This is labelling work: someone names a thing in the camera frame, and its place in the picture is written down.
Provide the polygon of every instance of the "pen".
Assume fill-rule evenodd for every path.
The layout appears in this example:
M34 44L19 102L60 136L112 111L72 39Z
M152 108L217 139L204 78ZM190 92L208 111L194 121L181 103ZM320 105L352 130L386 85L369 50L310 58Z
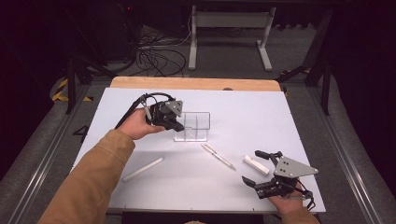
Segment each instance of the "pen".
M219 161L236 171L235 167L229 161L226 161L224 158L222 158L213 148L205 144L201 144L201 146L214 157L216 157Z
M142 173L142 172L148 170L149 168L151 168L151 167L157 165L158 163L160 163L160 162L162 162L162 161L163 161L163 157L159 158L158 160L156 160L156 161L154 161L154 162L152 162L152 163L150 163L150 164L148 164L148 165L146 165L146 166L143 166L142 168L138 169L137 171L131 173L130 175L125 176L125 177L123 178L123 181L124 181L124 182L128 181L129 179L131 179L131 178L134 177L135 175L138 175L138 174L140 174L140 173Z

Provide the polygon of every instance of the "transparent pen holder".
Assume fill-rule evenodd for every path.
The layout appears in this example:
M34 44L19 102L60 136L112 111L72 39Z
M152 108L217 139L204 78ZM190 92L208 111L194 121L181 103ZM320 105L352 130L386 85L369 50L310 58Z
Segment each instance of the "transparent pen holder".
M184 131L174 131L175 142L206 142L210 129L209 112L184 112L177 121L184 126Z

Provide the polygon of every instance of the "brown jacket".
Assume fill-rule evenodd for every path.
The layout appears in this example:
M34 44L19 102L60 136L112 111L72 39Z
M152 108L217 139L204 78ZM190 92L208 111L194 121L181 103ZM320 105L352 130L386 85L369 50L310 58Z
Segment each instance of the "brown jacket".
M38 223L105 223L111 192L133 150L128 135L109 131L62 183ZM317 223L306 209L282 218L285 224Z

